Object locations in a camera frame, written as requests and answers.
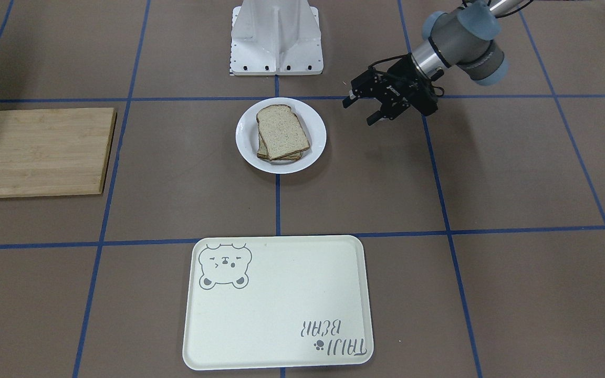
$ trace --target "bread slice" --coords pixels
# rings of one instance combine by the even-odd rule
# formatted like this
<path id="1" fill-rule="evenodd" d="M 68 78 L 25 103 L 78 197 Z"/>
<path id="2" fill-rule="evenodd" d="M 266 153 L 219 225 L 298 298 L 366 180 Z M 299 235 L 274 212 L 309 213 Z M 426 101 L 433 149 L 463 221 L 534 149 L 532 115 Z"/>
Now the bread slice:
<path id="1" fill-rule="evenodd" d="M 295 160 L 300 160 L 302 158 L 302 155 L 303 155 L 302 152 L 295 152 L 290 155 L 280 157 L 276 160 L 293 160 L 293 161 L 295 161 Z M 265 147 L 265 144 L 263 143 L 263 138 L 260 136 L 260 134 L 258 135 L 258 151 L 256 152 L 256 156 L 263 160 L 268 160 L 267 148 Z"/>
<path id="2" fill-rule="evenodd" d="M 258 134 L 269 160 L 277 160 L 309 149 L 309 141 L 298 116 L 288 105 L 270 105 L 256 115 Z"/>

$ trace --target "blue joint cap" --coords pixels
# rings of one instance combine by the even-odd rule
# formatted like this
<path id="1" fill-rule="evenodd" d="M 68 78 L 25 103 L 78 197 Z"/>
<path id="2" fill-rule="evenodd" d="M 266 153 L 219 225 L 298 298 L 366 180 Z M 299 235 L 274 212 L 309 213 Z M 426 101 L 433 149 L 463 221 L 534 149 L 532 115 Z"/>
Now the blue joint cap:
<path id="1" fill-rule="evenodd" d="M 504 56 L 504 61 L 501 62 L 501 65 L 499 65 L 499 68 L 497 68 L 496 71 L 492 72 L 492 74 L 485 77 L 484 79 L 474 81 L 475 83 L 480 84 L 481 86 L 493 86 L 494 84 L 501 81 L 504 76 L 506 76 L 506 74 L 508 73 L 509 65 L 510 64 L 508 64 L 508 59 Z"/>
<path id="2" fill-rule="evenodd" d="M 484 0 L 476 0 L 459 12 L 456 18 L 468 32 L 481 40 L 493 40 L 501 32 L 501 25 Z"/>
<path id="3" fill-rule="evenodd" d="M 441 15 L 444 15 L 445 12 L 442 10 L 436 10 L 430 16 L 426 18 L 424 22 L 424 26 L 422 26 L 422 40 L 427 40 L 431 36 L 431 32 L 433 31 L 433 26 L 437 19 L 440 18 Z"/>

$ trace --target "bear drawing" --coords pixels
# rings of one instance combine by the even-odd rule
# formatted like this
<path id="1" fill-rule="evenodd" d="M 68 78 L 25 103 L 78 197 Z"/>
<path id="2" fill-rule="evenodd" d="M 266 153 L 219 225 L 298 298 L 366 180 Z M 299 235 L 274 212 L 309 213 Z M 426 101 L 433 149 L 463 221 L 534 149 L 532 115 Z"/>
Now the bear drawing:
<path id="1" fill-rule="evenodd" d="M 252 252 L 245 244 L 235 247 L 233 244 L 219 244 L 218 247 L 206 246 L 197 258 L 202 268 L 200 287 L 209 290 L 216 284 L 233 284 L 237 289 L 249 283 L 247 268 L 252 261 Z"/>

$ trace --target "white plate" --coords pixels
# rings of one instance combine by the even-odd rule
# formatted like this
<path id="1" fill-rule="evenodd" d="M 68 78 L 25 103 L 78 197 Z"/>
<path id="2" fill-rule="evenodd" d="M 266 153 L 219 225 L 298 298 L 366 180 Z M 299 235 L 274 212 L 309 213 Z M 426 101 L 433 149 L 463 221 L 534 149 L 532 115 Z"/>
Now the white plate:
<path id="1" fill-rule="evenodd" d="M 190 368 L 362 364 L 373 348 L 365 257 L 355 237 L 195 244 L 183 333 Z"/>
<path id="2" fill-rule="evenodd" d="M 309 150 L 304 151 L 302 153 L 303 157 L 297 161 L 267 161 L 256 156 L 258 151 L 256 115 L 259 110 L 266 106 L 280 104 L 290 106 L 293 113 L 298 115 L 302 129 L 309 140 Z M 237 123 L 235 141 L 237 142 L 237 149 L 250 165 L 271 174 L 291 174 L 309 167 L 324 152 L 326 147 L 326 125 L 324 125 L 319 113 L 302 101 L 285 97 L 268 98 L 256 103 L 244 112 Z"/>

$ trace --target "white mounting bracket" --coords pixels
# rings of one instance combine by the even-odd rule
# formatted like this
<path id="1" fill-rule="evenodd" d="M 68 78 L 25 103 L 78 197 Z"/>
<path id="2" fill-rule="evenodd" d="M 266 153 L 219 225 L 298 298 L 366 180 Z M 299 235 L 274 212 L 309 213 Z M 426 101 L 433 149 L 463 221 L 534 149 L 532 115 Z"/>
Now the white mounting bracket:
<path id="1" fill-rule="evenodd" d="M 318 75 L 319 10 L 307 0 L 244 0 L 233 9 L 233 75 Z"/>

